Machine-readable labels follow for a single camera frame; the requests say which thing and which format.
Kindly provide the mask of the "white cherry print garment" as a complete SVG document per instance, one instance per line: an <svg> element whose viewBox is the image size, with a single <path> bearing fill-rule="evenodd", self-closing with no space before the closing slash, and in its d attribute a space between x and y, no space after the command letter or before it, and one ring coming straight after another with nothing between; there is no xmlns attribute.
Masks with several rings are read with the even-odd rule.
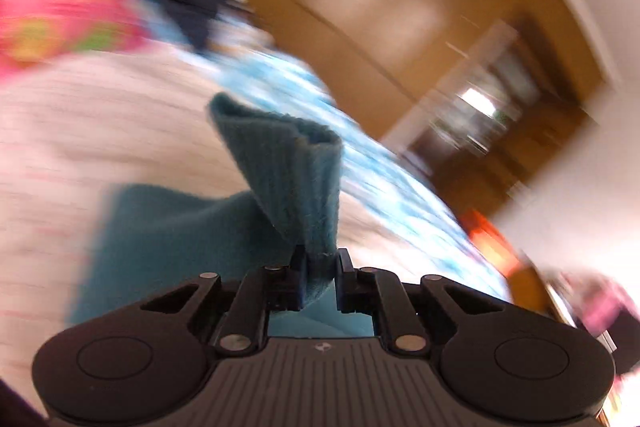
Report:
<svg viewBox="0 0 640 427"><path fill-rule="evenodd" d="M1 88L1 376L33 407L30 367L60 331L111 194L246 187L210 125L218 86L166 43L65 55Z"/></svg>

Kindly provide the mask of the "blue white patterned bedsheet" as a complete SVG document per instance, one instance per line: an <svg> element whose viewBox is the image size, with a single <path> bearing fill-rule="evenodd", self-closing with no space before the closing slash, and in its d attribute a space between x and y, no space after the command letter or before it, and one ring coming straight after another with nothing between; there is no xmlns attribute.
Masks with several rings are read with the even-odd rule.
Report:
<svg viewBox="0 0 640 427"><path fill-rule="evenodd" d="M270 35L230 12L212 23L216 50L196 53L153 0L142 1L145 28L178 57L238 101L317 121L344 145L340 246L356 265L395 272L407 283L425 274L448 277L492 297L509 299L506 280L463 232L452 211L396 156L364 133L336 105L303 61L277 50Z"/></svg>

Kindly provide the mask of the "teal knitted sock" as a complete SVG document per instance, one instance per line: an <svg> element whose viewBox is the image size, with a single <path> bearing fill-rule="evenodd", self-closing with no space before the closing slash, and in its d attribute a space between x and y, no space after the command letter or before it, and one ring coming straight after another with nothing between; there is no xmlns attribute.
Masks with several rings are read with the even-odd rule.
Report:
<svg viewBox="0 0 640 427"><path fill-rule="evenodd" d="M203 272L224 281L287 265L306 251L304 309L273 315L275 336L369 337L366 314L337 310L333 279L343 142L311 120L263 112L219 93L208 104L248 187L204 198L150 184L116 192L88 277L68 314L75 325L176 287Z"/></svg>

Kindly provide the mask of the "pink cartoon print garment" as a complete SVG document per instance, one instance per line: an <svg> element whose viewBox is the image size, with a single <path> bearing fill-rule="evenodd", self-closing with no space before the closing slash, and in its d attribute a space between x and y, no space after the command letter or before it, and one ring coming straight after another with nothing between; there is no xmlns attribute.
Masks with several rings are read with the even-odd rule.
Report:
<svg viewBox="0 0 640 427"><path fill-rule="evenodd" d="M59 55L130 51L146 38L139 0L1 0L1 81Z"/></svg>

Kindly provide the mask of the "brown wooden wardrobe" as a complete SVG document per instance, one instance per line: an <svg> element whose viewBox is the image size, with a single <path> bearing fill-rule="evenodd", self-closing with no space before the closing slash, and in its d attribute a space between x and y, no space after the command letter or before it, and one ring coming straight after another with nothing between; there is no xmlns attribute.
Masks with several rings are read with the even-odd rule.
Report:
<svg viewBox="0 0 640 427"><path fill-rule="evenodd" d="M455 212L494 215L587 121L600 63L565 0L250 0L280 48Z"/></svg>

